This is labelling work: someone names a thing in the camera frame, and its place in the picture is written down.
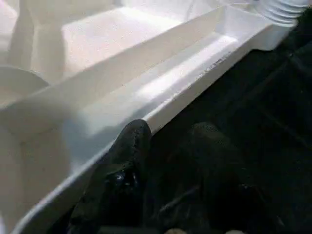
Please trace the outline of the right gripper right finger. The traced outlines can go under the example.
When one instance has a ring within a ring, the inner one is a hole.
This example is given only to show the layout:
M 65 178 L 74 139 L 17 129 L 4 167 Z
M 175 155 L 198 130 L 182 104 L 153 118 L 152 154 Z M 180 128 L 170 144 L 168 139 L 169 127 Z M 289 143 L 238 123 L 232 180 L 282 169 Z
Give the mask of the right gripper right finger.
M 230 139 L 208 122 L 191 127 L 184 143 L 203 174 L 201 190 L 211 227 L 244 234 L 280 234 L 286 226 Z

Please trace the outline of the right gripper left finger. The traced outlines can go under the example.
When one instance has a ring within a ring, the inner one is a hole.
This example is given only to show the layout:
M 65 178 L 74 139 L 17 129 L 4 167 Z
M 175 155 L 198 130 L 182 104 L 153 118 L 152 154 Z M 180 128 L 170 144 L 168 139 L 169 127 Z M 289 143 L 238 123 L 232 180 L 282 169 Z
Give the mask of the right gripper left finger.
M 96 164 L 70 219 L 71 234 L 96 234 L 103 226 L 140 225 L 146 184 L 146 157 L 151 130 L 136 119 L 120 132 L 107 154 Z

